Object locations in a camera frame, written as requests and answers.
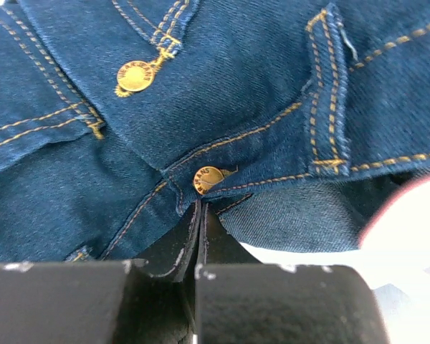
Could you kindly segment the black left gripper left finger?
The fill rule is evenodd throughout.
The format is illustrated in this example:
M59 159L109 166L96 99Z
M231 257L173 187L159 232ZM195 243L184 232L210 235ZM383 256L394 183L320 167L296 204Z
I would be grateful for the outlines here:
M0 264L0 343L191 343L200 216L135 259Z

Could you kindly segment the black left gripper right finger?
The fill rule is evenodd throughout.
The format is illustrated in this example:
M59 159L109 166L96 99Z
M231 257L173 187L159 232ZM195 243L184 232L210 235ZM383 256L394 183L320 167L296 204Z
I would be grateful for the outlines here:
M375 297L352 268L263 264L201 210L194 270L200 343L389 341Z

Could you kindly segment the dark blue denim skirt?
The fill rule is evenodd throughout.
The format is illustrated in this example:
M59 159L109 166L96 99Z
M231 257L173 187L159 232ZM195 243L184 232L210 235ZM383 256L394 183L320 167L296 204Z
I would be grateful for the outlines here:
M5 1L0 262L128 259L197 200L354 250L430 173L430 1Z

